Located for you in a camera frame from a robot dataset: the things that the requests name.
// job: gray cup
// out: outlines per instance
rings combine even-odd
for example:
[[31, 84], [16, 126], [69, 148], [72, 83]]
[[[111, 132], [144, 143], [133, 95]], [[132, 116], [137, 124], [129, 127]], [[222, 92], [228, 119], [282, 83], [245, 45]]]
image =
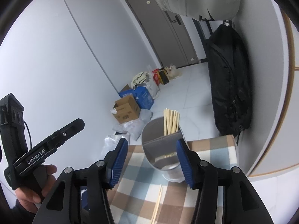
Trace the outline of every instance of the gray cup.
[[141, 135], [142, 148], [150, 165], [171, 182], [185, 180], [176, 154], [176, 142], [181, 138], [184, 136], [180, 127], [177, 132], [164, 136], [163, 117], [147, 123]]

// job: metal pivot bolt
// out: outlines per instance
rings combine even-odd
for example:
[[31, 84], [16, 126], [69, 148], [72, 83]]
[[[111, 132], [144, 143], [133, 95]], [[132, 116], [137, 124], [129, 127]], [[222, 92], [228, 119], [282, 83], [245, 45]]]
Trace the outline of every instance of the metal pivot bolt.
[[65, 173], [70, 173], [71, 171], [73, 171], [73, 169], [72, 169], [71, 167], [66, 167], [66, 168], [64, 169], [64, 172], [65, 172]]
[[238, 167], [233, 167], [233, 172], [234, 173], [239, 173], [241, 170]]
[[105, 164], [105, 162], [102, 161], [102, 160], [96, 162], [96, 165], [97, 165], [98, 167], [102, 167], [102, 166], [104, 166], [104, 164]]
[[206, 167], [208, 165], [207, 161], [200, 161], [199, 165], [202, 167]]

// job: finger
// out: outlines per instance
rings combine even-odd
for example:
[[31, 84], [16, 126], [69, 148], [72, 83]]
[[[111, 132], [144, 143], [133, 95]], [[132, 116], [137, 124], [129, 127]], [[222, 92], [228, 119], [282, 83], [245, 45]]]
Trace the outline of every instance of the finger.
[[29, 201], [31, 203], [40, 203], [41, 199], [37, 193], [27, 187], [17, 188], [16, 196], [19, 200]]
[[50, 164], [50, 165], [45, 165], [45, 167], [48, 175], [57, 172], [57, 167], [55, 165]]
[[52, 188], [52, 186], [54, 185], [56, 179], [53, 175], [49, 175], [46, 185], [44, 186], [44, 188], [41, 191], [42, 196], [46, 197], [47, 194], [49, 193], [50, 189]]
[[20, 202], [21, 206], [24, 207], [25, 210], [27, 210], [31, 213], [34, 213], [34, 214], [37, 213], [38, 209], [37, 209], [37, 207], [35, 206], [34, 203], [31, 203], [27, 200], [19, 200], [19, 202]]

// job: plaid fabric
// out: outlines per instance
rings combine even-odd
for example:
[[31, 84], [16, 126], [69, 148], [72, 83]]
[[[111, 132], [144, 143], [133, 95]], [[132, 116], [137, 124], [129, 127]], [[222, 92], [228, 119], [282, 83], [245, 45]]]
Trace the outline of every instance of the plaid fabric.
[[[230, 169], [237, 165], [232, 135], [206, 140], [190, 141], [191, 150], [202, 160], [215, 167]], [[198, 190], [190, 189], [186, 182], [168, 182], [160, 171], [150, 166], [141, 145], [130, 145], [119, 183], [109, 190], [108, 200], [115, 223], [150, 223], [160, 184], [162, 197], [156, 217], [157, 224], [189, 224], [194, 213]], [[223, 190], [218, 189], [216, 223], [221, 223]]]

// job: gray door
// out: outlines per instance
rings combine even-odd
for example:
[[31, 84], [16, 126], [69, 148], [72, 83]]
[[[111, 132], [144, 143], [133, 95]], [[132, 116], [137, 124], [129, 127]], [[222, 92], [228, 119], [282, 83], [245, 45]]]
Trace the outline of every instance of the gray door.
[[127, 2], [164, 67], [170, 64], [181, 67], [198, 62], [189, 35], [177, 14], [162, 11], [155, 0]]

